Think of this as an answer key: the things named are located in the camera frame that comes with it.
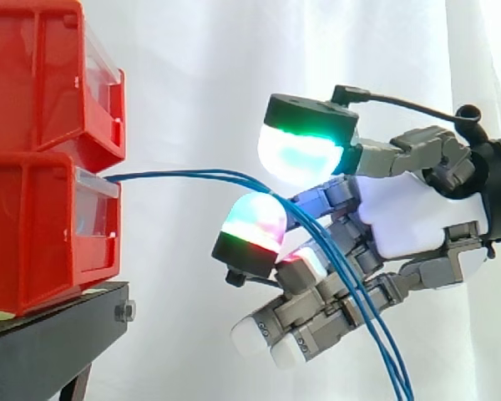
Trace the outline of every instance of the green light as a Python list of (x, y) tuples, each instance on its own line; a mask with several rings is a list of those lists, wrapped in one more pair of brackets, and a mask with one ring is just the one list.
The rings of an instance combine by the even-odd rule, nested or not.
[(264, 125), (258, 155), (267, 171), (281, 180), (314, 186), (331, 176), (342, 158), (343, 148), (332, 140), (293, 135)]
[(232, 206), (221, 231), (279, 253), (286, 224), (281, 203), (271, 195), (256, 192), (242, 196)]

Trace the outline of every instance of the glowing fingertip sensor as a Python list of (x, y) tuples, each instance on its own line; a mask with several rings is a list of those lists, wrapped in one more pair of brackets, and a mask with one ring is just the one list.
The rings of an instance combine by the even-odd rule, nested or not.
[(287, 215), (273, 196), (250, 193), (232, 206), (212, 256), (239, 272), (267, 278), (286, 233)]
[(273, 94), (258, 142), (260, 161), (291, 184), (319, 184), (337, 171), (357, 120), (337, 104)]

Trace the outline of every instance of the cable connector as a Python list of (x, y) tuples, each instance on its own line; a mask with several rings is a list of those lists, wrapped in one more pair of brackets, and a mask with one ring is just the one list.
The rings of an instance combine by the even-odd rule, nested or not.
[(331, 102), (341, 106), (350, 103), (365, 103), (371, 100), (371, 92), (354, 86), (336, 85)]

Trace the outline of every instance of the led-lit fingertip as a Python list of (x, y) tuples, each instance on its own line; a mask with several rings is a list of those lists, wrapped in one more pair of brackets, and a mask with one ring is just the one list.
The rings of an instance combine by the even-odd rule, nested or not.
[(330, 178), (343, 148), (311, 134), (292, 135), (264, 125), (258, 141), (260, 162), (274, 176), (293, 185), (309, 187)]
[(250, 357), (267, 350), (267, 341), (252, 317), (245, 317), (230, 331), (230, 338), (242, 357)]
[(240, 272), (267, 278), (281, 250), (286, 225), (286, 210), (272, 195), (244, 195), (232, 206), (212, 256)]
[(282, 370), (293, 369), (306, 363), (304, 354), (291, 333), (271, 347), (271, 356), (275, 365)]

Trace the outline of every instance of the bolt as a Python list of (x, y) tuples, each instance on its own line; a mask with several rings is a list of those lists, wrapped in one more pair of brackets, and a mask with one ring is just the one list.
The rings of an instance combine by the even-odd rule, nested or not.
[(115, 307), (115, 320), (117, 322), (128, 323), (135, 319), (135, 301), (124, 301)]

